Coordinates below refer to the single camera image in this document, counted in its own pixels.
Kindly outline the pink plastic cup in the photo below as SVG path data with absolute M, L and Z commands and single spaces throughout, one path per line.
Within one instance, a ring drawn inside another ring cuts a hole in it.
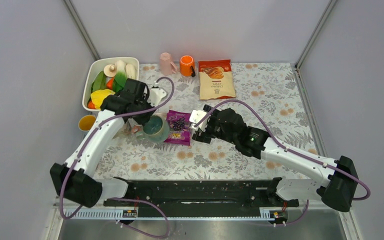
M 164 76 L 169 76 L 176 74 L 178 72 L 178 67 L 173 61 L 172 55 L 168 52 L 163 52 L 159 56 L 159 68 L 160 72 Z

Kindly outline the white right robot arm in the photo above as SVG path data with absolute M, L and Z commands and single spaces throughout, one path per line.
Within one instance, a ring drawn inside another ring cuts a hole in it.
M 267 130 L 248 126 L 233 109 L 217 110 L 205 105 L 189 117 L 193 140 L 209 144 L 219 139 L 233 144 L 244 156 L 280 163 L 307 179 L 278 177 L 268 187 L 267 201 L 315 200 L 339 212 L 349 212 L 355 200 L 358 174 L 352 159 L 323 157 L 277 140 Z

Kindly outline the blue butterfly mug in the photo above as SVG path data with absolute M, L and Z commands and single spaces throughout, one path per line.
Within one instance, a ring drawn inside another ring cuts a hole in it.
M 78 128 L 83 132 L 88 132 L 96 122 L 96 116 L 93 114 L 85 115 L 78 121 Z

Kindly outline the green ceramic mug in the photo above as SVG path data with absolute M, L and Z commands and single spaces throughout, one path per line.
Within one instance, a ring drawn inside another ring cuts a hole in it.
M 135 133 L 137 139 L 152 143 L 163 143 L 169 136 L 170 127 L 167 120 L 159 115 L 152 115 L 149 121 Z

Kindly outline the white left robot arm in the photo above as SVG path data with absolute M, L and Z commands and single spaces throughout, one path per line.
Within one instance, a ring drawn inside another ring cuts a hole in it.
M 96 180 L 93 176 L 107 145 L 129 119 L 138 124 L 149 121 L 155 106 L 167 94 L 163 91 L 159 96 L 159 90 L 129 78 L 123 89 L 104 98 L 91 130 L 76 151 L 63 164 L 55 163 L 50 168 L 58 196 L 87 208 L 111 194 L 124 206 L 134 202 L 135 192 L 126 182 Z

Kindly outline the small pink cup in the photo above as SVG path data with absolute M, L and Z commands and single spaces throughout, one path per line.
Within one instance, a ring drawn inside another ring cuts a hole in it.
M 130 133 L 131 134 L 137 134 L 141 130 L 142 130 L 142 125 L 133 124 L 133 123 L 130 125 Z

